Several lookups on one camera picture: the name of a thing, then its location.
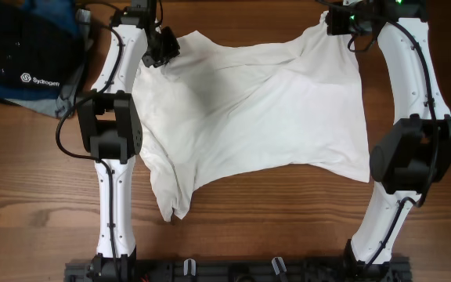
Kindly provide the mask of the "white polo shirt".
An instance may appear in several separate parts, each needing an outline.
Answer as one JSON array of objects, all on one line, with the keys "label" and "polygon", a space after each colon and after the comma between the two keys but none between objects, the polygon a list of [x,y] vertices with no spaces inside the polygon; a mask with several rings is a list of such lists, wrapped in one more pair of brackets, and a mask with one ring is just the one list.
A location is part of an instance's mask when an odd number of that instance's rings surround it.
[{"label": "white polo shirt", "polygon": [[194,31],[162,67],[133,85],[140,156],[162,219],[183,218],[193,193],[216,180],[312,165],[366,183],[366,118],[348,36],[324,21],[288,42],[219,45]]}]

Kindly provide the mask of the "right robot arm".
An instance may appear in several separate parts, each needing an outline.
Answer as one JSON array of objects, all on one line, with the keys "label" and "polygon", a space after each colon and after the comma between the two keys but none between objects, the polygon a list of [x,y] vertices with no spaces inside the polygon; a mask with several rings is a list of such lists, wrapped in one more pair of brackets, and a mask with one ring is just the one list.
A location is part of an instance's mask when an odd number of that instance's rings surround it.
[{"label": "right robot arm", "polygon": [[370,153],[373,193],[363,221],[345,247],[348,276],[381,279],[412,208],[424,205],[433,183],[451,165],[451,111],[442,98],[429,47],[424,1],[324,2],[329,35],[378,45],[391,82],[395,117],[391,131]]}]

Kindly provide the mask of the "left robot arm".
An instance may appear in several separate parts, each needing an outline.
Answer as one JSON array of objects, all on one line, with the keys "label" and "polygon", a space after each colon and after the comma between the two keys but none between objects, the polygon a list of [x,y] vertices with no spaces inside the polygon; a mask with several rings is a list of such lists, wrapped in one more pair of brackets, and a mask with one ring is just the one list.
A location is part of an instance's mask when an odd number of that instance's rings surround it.
[{"label": "left robot arm", "polygon": [[95,162],[100,195],[96,254],[66,266],[66,281],[137,281],[132,230],[132,173],[143,144],[132,89],[138,67],[159,67],[179,54],[162,4],[134,1],[110,19],[110,48],[103,69],[77,109],[82,142]]}]

